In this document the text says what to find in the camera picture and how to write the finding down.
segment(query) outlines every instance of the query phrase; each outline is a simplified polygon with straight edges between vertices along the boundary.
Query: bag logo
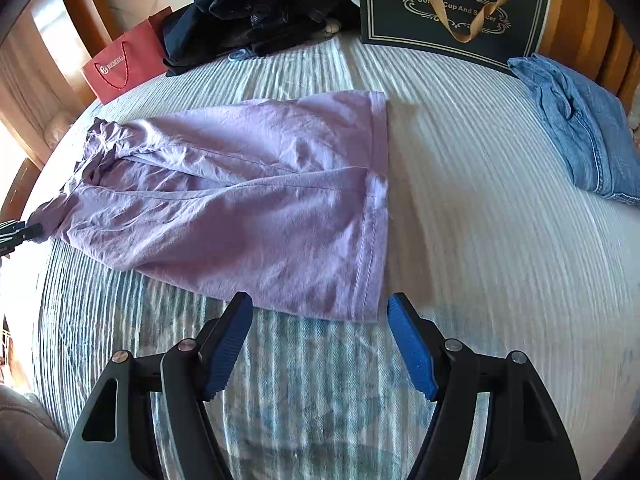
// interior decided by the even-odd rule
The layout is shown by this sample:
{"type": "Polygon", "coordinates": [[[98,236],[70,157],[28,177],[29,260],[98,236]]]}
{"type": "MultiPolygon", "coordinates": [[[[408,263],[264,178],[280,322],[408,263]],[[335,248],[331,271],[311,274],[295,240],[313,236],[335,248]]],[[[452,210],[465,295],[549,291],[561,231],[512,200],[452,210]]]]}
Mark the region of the bag logo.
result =
{"type": "Polygon", "coordinates": [[[124,56],[118,56],[116,59],[111,61],[109,64],[102,65],[100,67],[100,72],[102,72],[104,75],[107,75],[109,73],[109,70],[111,70],[116,65],[122,63],[123,61],[124,61],[124,56]]]}
{"type": "MultiPolygon", "coordinates": [[[[440,21],[436,16],[436,14],[434,14],[433,7],[431,7],[431,3],[429,0],[400,0],[400,1],[404,3],[404,8],[409,12],[412,12],[414,14],[417,14],[418,16],[427,18],[428,20],[433,20],[435,22],[440,21]],[[416,4],[418,4],[419,7],[421,6],[428,6],[428,7],[425,10],[421,10],[418,7],[416,7],[416,4]]],[[[472,1],[482,5],[491,3],[491,1],[489,0],[472,0],[472,1]]],[[[452,4],[446,1],[444,1],[444,6],[448,10],[456,10],[457,12],[466,12],[471,16],[475,16],[479,10],[479,9],[471,9],[470,7],[467,7],[466,4],[457,5],[457,4],[452,4]]],[[[465,28],[468,28],[469,30],[471,28],[471,23],[465,23],[465,22],[457,23],[457,22],[454,22],[450,17],[449,17],[449,25],[453,28],[465,27],[465,28]]],[[[498,7],[495,10],[495,14],[493,16],[487,16],[485,18],[484,27],[482,28],[482,31],[487,34],[503,34],[508,28],[511,28],[509,15],[504,11],[502,7],[498,7]]]]}

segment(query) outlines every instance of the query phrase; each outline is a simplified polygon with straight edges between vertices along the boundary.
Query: curtain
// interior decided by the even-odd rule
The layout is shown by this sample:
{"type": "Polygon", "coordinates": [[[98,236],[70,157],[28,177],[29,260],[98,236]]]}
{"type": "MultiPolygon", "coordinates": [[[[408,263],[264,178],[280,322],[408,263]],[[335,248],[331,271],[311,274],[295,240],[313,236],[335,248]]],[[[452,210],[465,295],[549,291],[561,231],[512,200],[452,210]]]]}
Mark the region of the curtain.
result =
{"type": "Polygon", "coordinates": [[[26,10],[0,46],[0,120],[40,169],[51,154],[44,139],[60,114],[73,118],[82,103],[62,75],[26,10]]]}

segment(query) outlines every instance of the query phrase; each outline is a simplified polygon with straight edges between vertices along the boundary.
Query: gold ribbon handle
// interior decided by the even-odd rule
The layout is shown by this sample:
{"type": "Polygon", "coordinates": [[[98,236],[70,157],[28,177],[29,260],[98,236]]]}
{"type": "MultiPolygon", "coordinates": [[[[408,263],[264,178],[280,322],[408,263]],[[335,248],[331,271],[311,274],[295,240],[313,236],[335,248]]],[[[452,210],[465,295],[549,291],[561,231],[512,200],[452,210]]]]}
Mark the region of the gold ribbon handle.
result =
{"type": "Polygon", "coordinates": [[[475,38],[482,31],[482,27],[484,26],[484,20],[491,16],[495,9],[504,5],[509,0],[496,0],[492,3],[485,4],[482,9],[476,14],[475,18],[471,22],[471,33],[470,34],[459,34],[458,32],[454,32],[451,30],[451,26],[449,25],[449,19],[447,17],[447,9],[444,7],[443,0],[429,0],[433,10],[436,11],[436,16],[440,20],[447,30],[451,33],[451,35],[460,43],[468,43],[473,38],[475,38]]]}

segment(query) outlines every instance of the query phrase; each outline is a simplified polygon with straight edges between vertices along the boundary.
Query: blue gripper pad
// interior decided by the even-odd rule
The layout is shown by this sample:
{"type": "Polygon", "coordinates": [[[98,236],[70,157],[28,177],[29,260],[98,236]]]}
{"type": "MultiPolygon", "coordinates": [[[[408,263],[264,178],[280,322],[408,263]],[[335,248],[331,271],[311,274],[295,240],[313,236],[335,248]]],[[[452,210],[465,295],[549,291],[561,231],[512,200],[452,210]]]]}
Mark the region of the blue gripper pad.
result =
{"type": "Polygon", "coordinates": [[[251,297],[245,294],[235,311],[230,314],[232,316],[231,320],[229,320],[225,331],[220,335],[220,342],[209,361],[209,379],[204,390],[211,399],[216,393],[225,389],[231,372],[236,365],[242,344],[251,327],[254,317],[254,305],[251,297]]]}
{"type": "MultiPolygon", "coordinates": [[[[403,300],[398,294],[389,298],[386,302],[389,328],[394,335],[404,365],[414,383],[414,388],[424,393],[428,399],[433,399],[438,391],[438,385],[433,375],[433,359],[414,325],[414,321],[411,320],[406,310],[407,307],[413,310],[411,304],[408,306],[403,304],[403,300]]],[[[416,321],[419,322],[420,319],[415,310],[413,313],[416,321]]]]}

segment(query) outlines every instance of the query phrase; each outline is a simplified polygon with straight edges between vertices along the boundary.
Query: folded denim jeans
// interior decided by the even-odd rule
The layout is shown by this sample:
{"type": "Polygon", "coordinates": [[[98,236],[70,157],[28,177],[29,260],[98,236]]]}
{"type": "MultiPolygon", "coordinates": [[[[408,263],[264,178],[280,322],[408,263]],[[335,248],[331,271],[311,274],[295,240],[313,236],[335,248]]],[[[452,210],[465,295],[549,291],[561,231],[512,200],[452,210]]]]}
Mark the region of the folded denim jeans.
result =
{"type": "Polygon", "coordinates": [[[640,155],[620,100],[539,54],[512,58],[509,66],[531,90],[574,185],[640,206],[640,155]]]}

